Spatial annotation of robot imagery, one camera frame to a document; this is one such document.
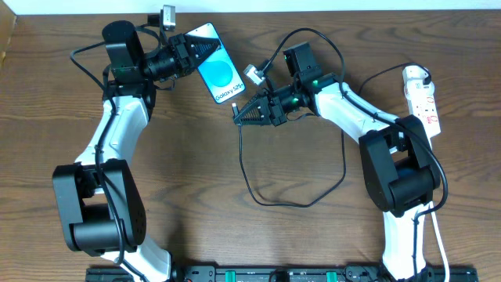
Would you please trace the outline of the blue screen Galaxy smartphone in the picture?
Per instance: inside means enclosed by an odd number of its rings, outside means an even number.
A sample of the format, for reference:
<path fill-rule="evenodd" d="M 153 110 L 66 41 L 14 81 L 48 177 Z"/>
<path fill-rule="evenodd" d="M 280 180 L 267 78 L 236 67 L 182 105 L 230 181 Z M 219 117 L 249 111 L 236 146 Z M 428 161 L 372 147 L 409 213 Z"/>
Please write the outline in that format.
<path fill-rule="evenodd" d="M 188 32 L 202 38 L 216 38 L 220 46 L 199 67 L 209 93 L 217 104 L 224 103 L 246 89 L 233 61 L 212 23 L 206 23 Z"/>

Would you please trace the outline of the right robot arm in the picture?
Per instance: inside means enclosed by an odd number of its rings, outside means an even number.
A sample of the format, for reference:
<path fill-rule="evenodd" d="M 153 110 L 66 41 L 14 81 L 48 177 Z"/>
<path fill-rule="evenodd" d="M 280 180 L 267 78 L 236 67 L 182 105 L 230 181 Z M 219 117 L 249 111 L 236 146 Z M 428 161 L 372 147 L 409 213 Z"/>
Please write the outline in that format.
<path fill-rule="evenodd" d="M 448 186 L 422 121 L 383 112 L 355 94 L 342 74 L 324 74 L 307 42 L 283 54 L 292 83 L 261 89 L 242 109 L 234 107 L 234 123 L 278 126 L 307 107 L 348 134 L 359 145 L 366 190 L 383 212 L 384 269 L 394 281 L 420 280 L 424 217 L 444 205 L 433 203 L 434 190 Z"/>

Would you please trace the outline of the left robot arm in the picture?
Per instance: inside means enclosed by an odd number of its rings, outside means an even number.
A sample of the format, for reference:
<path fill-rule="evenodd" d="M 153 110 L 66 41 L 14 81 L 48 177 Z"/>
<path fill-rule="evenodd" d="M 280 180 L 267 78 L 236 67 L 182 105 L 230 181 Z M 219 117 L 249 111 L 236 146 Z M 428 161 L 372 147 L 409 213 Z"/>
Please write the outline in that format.
<path fill-rule="evenodd" d="M 129 165 L 152 117 L 157 81 L 193 73 L 222 43 L 216 36 L 160 32 L 153 34 L 157 47 L 144 52 L 139 33 L 147 31 L 126 20 L 103 28 L 110 58 L 98 82 L 103 116 L 74 163 L 55 168 L 52 184 L 71 251 L 110 260 L 134 281 L 169 281 L 171 254 L 146 233 L 146 209 Z"/>

